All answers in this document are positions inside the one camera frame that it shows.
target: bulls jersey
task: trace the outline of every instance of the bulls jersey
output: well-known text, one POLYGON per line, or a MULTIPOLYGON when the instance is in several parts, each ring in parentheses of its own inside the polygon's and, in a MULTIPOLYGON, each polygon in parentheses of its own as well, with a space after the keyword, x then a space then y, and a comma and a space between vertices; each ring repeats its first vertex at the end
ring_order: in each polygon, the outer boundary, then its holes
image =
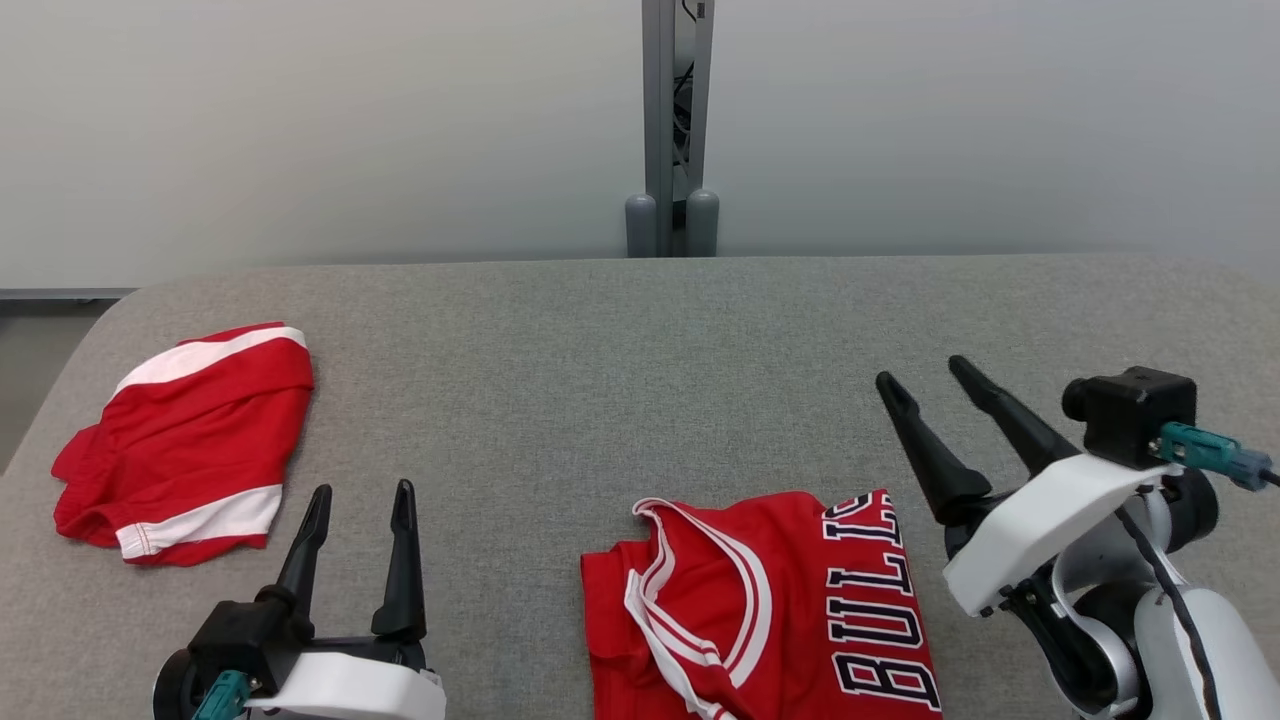
POLYGON ((940 717, 884 491, 632 512, 649 541, 582 556, 596 720, 940 717))

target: white stripe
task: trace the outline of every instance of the white stripe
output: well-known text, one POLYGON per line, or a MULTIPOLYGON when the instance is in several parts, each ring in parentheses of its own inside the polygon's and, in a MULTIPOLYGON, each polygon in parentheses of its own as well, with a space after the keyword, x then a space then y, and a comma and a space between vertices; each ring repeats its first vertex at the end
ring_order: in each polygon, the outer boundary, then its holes
POLYGON ((219 360, 279 338, 292 340, 302 347, 307 346, 302 331, 296 328, 262 328, 223 342, 188 342, 166 350, 134 368, 132 373, 124 375, 120 384, 115 386, 115 395, 129 386, 168 383, 193 375, 219 360))
POLYGON ((115 530, 125 560, 156 555, 180 542, 260 536, 280 507, 280 486, 266 486, 201 505, 160 523, 134 523, 115 530))
MULTIPOLYGON (((671 574, 676 570, 676 553, 671 550, 671 543, 667 539, 667 530, 662 525, 662 518, 657 512, 646 512, 646 515, 653 520, 655 532, 658 533, 658 557, 654 559, 649 569, 641 575, 641 591, 644 596, 645 607, 652 615, 657 615, 663 620, 669 628, 671 633, 681 639, 689 647, 685 650, 675 648, 681 657, 687 657, 700 665, 707 665, 704 661, 696 660, 699 656, 705 656, 708 652, 714 657, 714 664, 719 665, 718 650, 716 643, 704 641, 685 629, 684 625, 676 621, 675 618, 667 614, 666 610, 658 607, 658 591, 660 591, 667 580, 671 579, 671 574)), ((667 629, 659 626, 658 634, 664 637, 667 629)))
MULTIPOLYGON (((716 720, 716 714, 721 712, 723 707, 718 702, 708 702, 698 697, 698 692, 694 691, 694 684, 689 680, 689 675, 685 674, 685 669, 672 657, 667 646, 658 639, 654 628, 649 624, 649 618, 645 615, 643 603, 644 593, 640 589, 641 582, 640 575, 635 570, 627 574, 627 592, 623 596, 622 603, 653 650, 653 659, 658 665, 658 673, 667 680, 667 685, 684 698, 685 710, 696 712, 703 720, 716 720)), ((735 720, 735 717, 731 712, 724 712, 719 716, 719 720, 735 720)))
MULTIPOLYGON (((722 533, 721 530, 712 528, 710 525, 703 523, 698 518, 694 518, 689 512, 685 512, 676 505, 667 502, 666 500, 654 497, 641 500, 635 503, 635 506, 631 509, 631 512, 635 515, 645 515, 654 520, 655 525, 654 532, 658 533, 658 543, 659 543, 659 557, 655 559, 654 564, 650 565, 649 569, 645 571, 645 577, 641 579, 641 587, 637 588, 640 591, 641 597, 645 601, 644 605, 657 610, 655 597, 658 589, 660 589, 660 585, 658 588, 645 587, 646 585, 645 580, 650 579, 650 575, 653 575, 654 577, 653 579, 655 579, 655 577, 663 575, 663 573, 666 574, 666 577, 669 577, 671 571, 675 568, 675 551, 667 544, 666 530, 658 519, 657 511, 653 510, 654 506, 668 507, 671 510, 675 510, 684 519, 689 520, 689 523, 692 524, 694 528, 701 530, 708 538, 712 539, 712 542, 714 542, 721 548, 722 552, 724 552, 724 555, 728 556, 728 559, 733 562, 733 566, 737 569, 739 575, 742 579, 744 594, 746 596, 746 603, 745 603, 746 607, 744 610, 742 624, 739 628, 733 648, 730 651, 728 660, 723 662, 723 665, 728 669, 730 682, 733 684, 735 688, 741 687, 742 683, 745 683, 746 679, 751 675, 751 671, 755 670, 755 665, 759 662, 760 655, 764 652, 764 646, 769 639, 769 628, 773 623, 773 592, 769 588, 769 578, 764 571, 764 564, 760 562, 759 556, 756 556, 750 547, 722 533), (663 550, 666 550, 666 557, 663 557, 662 552, 663 550), (753 579, 755 580, 754 594, 751 591, 753 579)), ((666 577, 662 578, 663 584, 666 584, 667 579, 666 577)), ((668 650, 676 652, 681 657, 686 657, 690 660, 692 660, 692 657, 690 657, 691 655, 699 655, 703 657, 708 656, 714 657, 714 662, 708 662, 708 661, 699 662, 700 665, 704 666, 708 664, 721 665, 721 659, 718 652, 709 652, 707 650, 708 647, 714 648, 716 647, 714 643, 704 641, 698 635, 695 635, 694 633, 690 633, 678 623, 676 623, 675 619, 672 619, 669 615, 667 615, 660 610, 658 610, 658 612, 654 614, 659 615, 659 618, 668 621, 672 626, 673 633, 676 633, 677 635, 684 635, 682 638, 671 638, 669 633, 658 634, 658 637, 664 641, 668 638, 677 639, 676 644, 666 646, 668 650)))

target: gray table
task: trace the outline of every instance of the gray table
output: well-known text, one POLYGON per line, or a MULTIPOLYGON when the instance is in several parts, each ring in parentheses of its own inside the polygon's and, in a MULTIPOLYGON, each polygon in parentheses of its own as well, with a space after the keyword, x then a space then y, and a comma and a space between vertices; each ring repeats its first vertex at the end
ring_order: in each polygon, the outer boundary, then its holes
MULTIPOLYGON (((1196 378, 1202 424, 1280 451, 1280 295, 1213 266, 1128 256, 742 259, 298 268, 142 290, 77 350, 0 482, 5 717, 134 720, 214 602, 270 582, 312 488, 334 486, 314 619, 379 605, 394 480, 419 488, 429 648, 452 719, 586 719, 577 559, 644 537, 628 509, 805 489, 892 491, 946 715, 1065 716, 1012 619, 964 616, 872 380, 892 369, 956 452, 1025 473, 946 370, 969 355, 1068 437, 1078 375, 1196 378), (270 546, 137 569, 54 533, 55 454, 175 341, 265 320, 306 332, 316 392, 270 546)), ((1230 597, 1280 667, 1280 492, 1221 488, 1176 562, 1230 597)))

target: red garment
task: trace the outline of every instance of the red garment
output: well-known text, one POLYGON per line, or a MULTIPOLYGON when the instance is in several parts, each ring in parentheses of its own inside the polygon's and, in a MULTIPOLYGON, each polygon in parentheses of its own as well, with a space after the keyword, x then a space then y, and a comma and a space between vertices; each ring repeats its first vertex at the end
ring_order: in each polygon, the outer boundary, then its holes
POLYGON ((311 355, 283 323, 186 341, 129 373, 54 461, 58 533, 125 562, 195 565, 266 547, 311 398, 311 355))
POLYGON ((649 541, 582 556, 596 720, 940 716, 884 491, 632 512, 649 541))

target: robotic arm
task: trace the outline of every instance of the robotic arm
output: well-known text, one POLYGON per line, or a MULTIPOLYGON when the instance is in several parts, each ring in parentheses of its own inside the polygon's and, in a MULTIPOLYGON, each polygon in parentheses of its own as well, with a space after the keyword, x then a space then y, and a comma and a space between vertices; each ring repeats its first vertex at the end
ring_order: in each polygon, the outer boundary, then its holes
POLYGON ((255 711, 280 720, 444 719, 444 689, 421 643, 426 612, 413 484, 396 488, 390 568, 371 637, 316 638, 308 618, 332 501, 329 486, 316 488, 274 584, 253 602, 219 602, 191 643, 169 657, 152 691, 155 720, 233 720, 255 711))
POLYGON ((876 378, 934 519, 945 527, 947 585, 969 615, 1016 616, 1055 684, 1091 720, 1271 717, 1280 685, 1231 605, 1169 560, 1217 523, 1197 465, 1261 489, 1270 459, 1194 428, 1196 384, 1132 368, 1075 380, 1068 416, 1087 423, 1082 454, 961 356, 952 374, 996 420, 1030 470, 992 495, 920 419, 888 373, 876 378))

